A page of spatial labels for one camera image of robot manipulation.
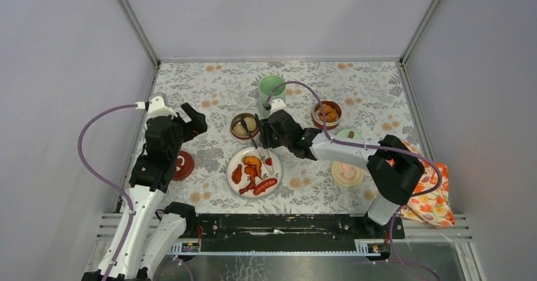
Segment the black tongs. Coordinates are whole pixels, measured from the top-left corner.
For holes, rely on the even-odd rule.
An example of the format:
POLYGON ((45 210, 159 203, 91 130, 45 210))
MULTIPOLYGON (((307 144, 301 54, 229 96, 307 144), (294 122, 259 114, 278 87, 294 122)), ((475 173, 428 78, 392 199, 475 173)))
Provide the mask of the black tongs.
MULTIPOLYGON (((244 122, 244 118, 241 118, 241 119, 239 120, 239 122, 240 122, 240 124, 241 124, 246 130, 248 130, 248 129, 246 128, 246 124, 245 124, 245 122, 244 122)), ((258 154, 259 154, 260 156, 264 156, 265 159, 272 159, 271 156, 270 156, 270 153, 268 152, 267 149, 262 149, 262 150, 260 150, 260 148, 258 147, 257 143, 255 142, 255 140, 254 140, 254 138, 253 138, 251 132, 249 132, 249 131, 248 131, 248 137, 250 138, 250 141, 253 143, 254 148, 257 150, 257 152, 258 152, 258 154)), ((275 172, 274 172, 274 167, 273 167, 272 165, 268 165, 268 164, 265 164, 265 165, 267 166, 268 173, 269 173, 270 175, 273 175, 273 174, 275 173, 275 172)))

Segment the rice ball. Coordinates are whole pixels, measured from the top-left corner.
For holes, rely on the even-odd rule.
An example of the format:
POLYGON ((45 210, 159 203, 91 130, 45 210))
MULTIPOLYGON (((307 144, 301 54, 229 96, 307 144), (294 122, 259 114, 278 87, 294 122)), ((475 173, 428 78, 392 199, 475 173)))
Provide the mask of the rice ball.
POLYGON ((244 118, 244 122, 249 132, 254 132, 257 129, 256 120, 254 118, 247 116, 244 118))
POLYGON ((236 124, 232 128, 232 133, 237 137, 247 137, 248 131, 240 124, 236 124))

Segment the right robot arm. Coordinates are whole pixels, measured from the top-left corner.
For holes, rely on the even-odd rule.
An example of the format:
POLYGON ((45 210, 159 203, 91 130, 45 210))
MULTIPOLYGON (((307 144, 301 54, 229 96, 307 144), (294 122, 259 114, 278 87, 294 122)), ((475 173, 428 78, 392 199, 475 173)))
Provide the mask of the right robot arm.
POLYGON ((378 238, 388 230, 390 219, 408 203, 425 172, 416 154, 393 135, 386 135, 377 144, 360 144, 319 128, 303 128, 284 110, 260 120, 259 128, 265 149, 284 146, 300 159, 334 161, 367 170, 379 192, 363 221, 369 237, 378 238))

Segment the fried chicken piece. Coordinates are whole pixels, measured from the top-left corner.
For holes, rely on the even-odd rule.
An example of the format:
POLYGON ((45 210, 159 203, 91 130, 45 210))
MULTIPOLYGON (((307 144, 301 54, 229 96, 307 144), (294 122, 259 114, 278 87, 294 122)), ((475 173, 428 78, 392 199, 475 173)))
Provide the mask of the fried chicken piece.
POLYGON ((339 120, 339 115, 336 111, 330 111, 325 114, 325 121, 327 123, 334 123, 339 120))
POLYGON ((323 117, 326 113, 330 112, 330 111, 333 111, 333 108, 327 104, 322 104, 322 108, 319 107, 318 110, 317 110, 317 114, 319 116, 319 118, 323 117))

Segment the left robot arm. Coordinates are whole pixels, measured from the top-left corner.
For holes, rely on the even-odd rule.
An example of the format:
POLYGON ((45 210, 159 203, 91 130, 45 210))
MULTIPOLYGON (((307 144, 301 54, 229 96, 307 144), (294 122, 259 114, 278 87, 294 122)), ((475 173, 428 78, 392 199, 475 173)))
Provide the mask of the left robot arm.
POLYGON ((206 117, 189 103, 181 109, 190 118, 185 122, 163 102, 150 100, 132 104, 148 113, 145 143, 130 174, 129 188, 123 190, 96 172, 82 151, 82 141, 94 117, 82 129, 77 150, 83 165, 98 179, 119 191, 127 202, 120 223, 98 268, 85 272, 83 280, 152 280, 155 270, 179 237, 196 231, 194 206, 172 202, 162 214, 159 225, 148 235, 159 204, 163 200, 176 169, 183 143, 207 131, 206 117))

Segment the green cylindrical container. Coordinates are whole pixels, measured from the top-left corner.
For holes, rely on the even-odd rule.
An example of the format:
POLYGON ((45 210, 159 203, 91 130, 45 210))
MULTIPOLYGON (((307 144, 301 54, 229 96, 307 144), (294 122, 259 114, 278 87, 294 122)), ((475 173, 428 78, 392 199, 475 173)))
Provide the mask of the green cylindrical container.
MULTIPOLYGON (((285 80, 278 75, 267 75, 263 77, 258 84, 258 108, 260 110, 259 115, 262 118, 267 118, 270 111, 264 108, 264 104, 267 101, 269 95, 273 90, 281 83, 284 83, 285 80)), ((271 97, 271 100, 281 99, 286 102, 286 86, 278 88, 271 97)))

